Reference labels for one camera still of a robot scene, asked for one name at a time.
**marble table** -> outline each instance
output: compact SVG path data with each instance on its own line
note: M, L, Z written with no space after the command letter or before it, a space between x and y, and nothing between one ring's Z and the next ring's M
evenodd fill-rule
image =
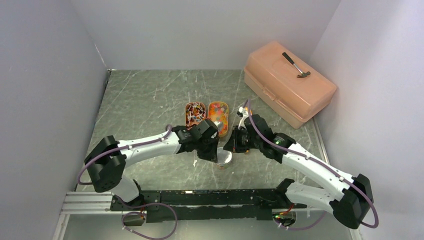
M274 132L291 136L312 154L325 159L314 122L292 128L245 84L243 70L112 71L88 151L108 135L132 140L162 133L166 124L184 125L188 102L208 106L213 101L225 102L230 108L229 131L219 143L222 147L230 137L231 127L240 120L237 109L249 98L252 111L263 117ZM258 150L233 154L226 169L189 152L136 163L124 174L137 180L143 190L275 188L285 178L317 186L302 173L267 159ZM89 181L87 173L82 180ZM77 191L93 190L92 186L77 187Z

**hammer handle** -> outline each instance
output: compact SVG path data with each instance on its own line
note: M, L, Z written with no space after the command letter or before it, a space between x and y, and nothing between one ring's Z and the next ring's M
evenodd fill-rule
M292 60L292 58L289 57L289 55L287 55L286 52L283 52L282 55L285 57L285 59L287 59L287 61L289 61L291 64L295 64L295 62Z

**plastic box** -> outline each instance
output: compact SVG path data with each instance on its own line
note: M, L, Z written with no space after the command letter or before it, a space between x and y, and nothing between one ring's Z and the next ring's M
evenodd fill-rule
M282 53L286 52L300 72ZM244 68L246 84L293 128L298 129L327 106L337 87L278 42L252 52Z

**toolbox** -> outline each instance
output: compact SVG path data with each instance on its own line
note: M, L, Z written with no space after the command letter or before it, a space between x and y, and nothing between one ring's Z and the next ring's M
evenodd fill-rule
M249 55L244 81L295 129L327 106L337 89L276 41Z

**wall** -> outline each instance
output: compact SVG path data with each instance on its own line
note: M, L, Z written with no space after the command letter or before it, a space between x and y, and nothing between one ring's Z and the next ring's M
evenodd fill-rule
M365 239L424 239L423 11L343 0L310 59L338 86L318 115L331 163L371 180L380 226L361 227Z
M2 1L0 33L0 238L48 240L107 71L67 0Z
M308 59L340 0L72 0L111 69L241 69L278 40Z

